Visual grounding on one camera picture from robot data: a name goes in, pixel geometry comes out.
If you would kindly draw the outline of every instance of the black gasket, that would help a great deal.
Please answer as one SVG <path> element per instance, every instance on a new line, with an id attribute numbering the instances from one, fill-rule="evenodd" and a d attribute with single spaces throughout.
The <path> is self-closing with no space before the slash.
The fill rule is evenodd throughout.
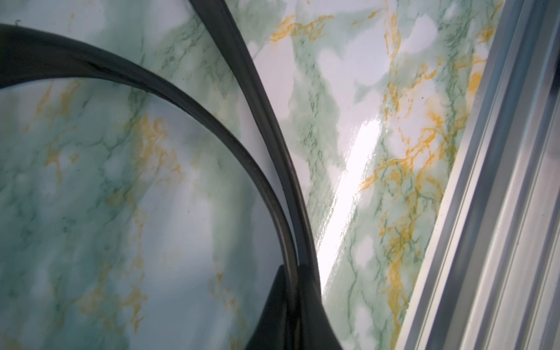
<path id="1" fill-rule="evenodd" d="M 296 236 L 300 265 L 309 265 L 311 277 L 317 286 L 321 286 L 319 264 L 304 196 L 301 193 L 296 170 L 293 167 L 290 152 L 282 136 L 278 120 L 264 91 L 249 50 L 224 0 L 189 1 L 230 66 L 247 99 L 286 196 L 292 227 Z"/>
<path id="2" fill-rule="evenodd" d="M 113 81 L 154 94 L 190 114 L 226 145 L 255 183 L 272 217 L 284 260 L 288 309 L 294 313 L 297 262 L 290 227 L 267 178 L 235 136 L 186 93 L 137 64 L 63 36 L 0 24 L 0 88 L 71 77 Z"/>

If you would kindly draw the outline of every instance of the marble pattern surface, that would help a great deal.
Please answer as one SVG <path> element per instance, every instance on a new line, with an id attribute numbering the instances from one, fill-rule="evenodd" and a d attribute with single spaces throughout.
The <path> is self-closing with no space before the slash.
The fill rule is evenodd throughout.
<path id="1" fill-rule="evenodd" d="M 307 200 L 344 348 L 394 347 L 501 0 L 227 1 Z M 254 155 L 246 101 L 187 2 L 19 0 L 0 21 L 117 53 Z M 281 263 L 229 152 L 176 108 L 95 80 L 0 91 L 0 344 L 246 344 Z"/>

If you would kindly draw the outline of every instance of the black rubber seal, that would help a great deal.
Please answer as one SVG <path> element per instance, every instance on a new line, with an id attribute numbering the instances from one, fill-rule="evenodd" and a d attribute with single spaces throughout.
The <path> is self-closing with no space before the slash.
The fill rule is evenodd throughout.
<path id="1" fill-rule="evenodd" d="M 278 120 L 241 33 L 223 0 L 189 0 L 193 5 L 247 99 L 280 178 L 296 236 L 300 265 L 309 265 L 311 278 L 320 286 L 319 265 L 304 196 Z"/>
<path id="2" fill-rule="evenodd" d="M 0 24 L 0 88 L 52 78 L 97 78 L 147 91 L 216 135 L 249 174 L 268 208 L 282 249 L 288 310 L 296 312 L 296 253 L 282 207 L 253 157 L 210 112 L 169 81 L 117 55 L 63 36 Z"/>

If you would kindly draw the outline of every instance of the black plastic part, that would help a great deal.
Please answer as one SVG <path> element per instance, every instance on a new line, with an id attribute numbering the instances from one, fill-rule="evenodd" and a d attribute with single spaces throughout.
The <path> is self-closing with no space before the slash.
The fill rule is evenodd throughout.
<path id="1" fill-rule="evenodd" d="M 190 0 L 190 3 L 230 66 L 247 99 L 286 196 L 300 265 L 309 265 L 315 283 L 320 285 L 319 265 L 304 196 L 282 131 L 249 50 L 223 0 Z"/>
<path id="2" fill-rule="evenodd" d="M 249 152 L 212 114 L 169 81 L 117 55 L 63 36 L 0 24 L 0 88 L 71 77 L 104 79 L 150 92 L 190 114 L 226 145 L 251 177 L 272 217 L 285 264 L 287 305 L 295 312 L 296 253 L 282 207 Z"/>
<path id="3" fill-rule="evenodd" d="M 249 340 L 246 350 L 284 350 L 287 322 L 284 266 L 278 268 L 276 277 L 268 294 L 268 299 L 260 314 L 259 323 Z"/>
<path id="4" fill-rule="evenodd" d="M 302 350 L 342 350 L 321 303 L 319 287 L 307 266 L 299 269 Z"/>

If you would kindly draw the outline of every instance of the metal frame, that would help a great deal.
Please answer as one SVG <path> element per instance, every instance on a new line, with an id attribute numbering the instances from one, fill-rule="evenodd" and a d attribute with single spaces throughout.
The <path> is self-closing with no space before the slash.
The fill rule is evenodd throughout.
<path id="1" fill-rule="evenodd" d="M 520 214 L 533 218 L 537 213 L 537 209 L 528 211 L 527 203 L 552 118 L 545 105 L 556 69 L 559 7 L 555 0 L 506 2 L 395 347 L 398 350 L 496 348 L 493 339 L 501 341 L 510 333 L 502 323 L 512 315 L 505 310 L 514 308 L 500 309 L 505 306 L 500 301 L 515 293 L 499 291 L 504 276 L 516 274 L 512 271 L 517 265 L 509 259 L 516 247 L 512 243 L 520 237 L 519 224 L 527 222 L 519 220 Z M 549 222 L 555 220 L 556 212 L 549 216 Z M 520 250 L 516 256 L 516 261 L 527 259 L 530 250 Z M 539 259 L 531 261 L 548 266 L 547 276 L 555 278 L 560 277 L 553 264 L 556 260 L 560 258 L 551 255 L 548 265 Z M 519 287 L 518 282 L 509 283 Z M 552 304 L 549 296 L 555 288 L 550 281 L 537 288 L 539 292 L 527 287 L 533 291 L 530 295 L 546 300 L 538 304 L 541 308 Z M 525 318 L 527 325 L 543 331 L 543 312 L 531 321 Z M 504 332 L 492 335 L 492 330 L 486 332 L 487 325 Z M 534 348 L 537 338 L 525 343 Z"/>

